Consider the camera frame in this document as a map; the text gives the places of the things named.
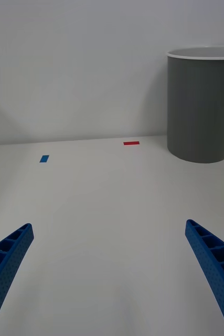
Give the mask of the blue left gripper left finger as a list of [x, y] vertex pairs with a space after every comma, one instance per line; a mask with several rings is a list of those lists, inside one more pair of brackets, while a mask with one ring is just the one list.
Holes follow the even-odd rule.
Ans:
[[0, 241], [0, 309], [33, 240], [32, 225], [27, 223]]

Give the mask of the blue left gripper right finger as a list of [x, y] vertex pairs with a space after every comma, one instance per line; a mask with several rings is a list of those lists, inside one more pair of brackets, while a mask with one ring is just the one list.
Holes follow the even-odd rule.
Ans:
[[185, 236], [224, 317], [224, 241], [192, 219], [186, 222]]

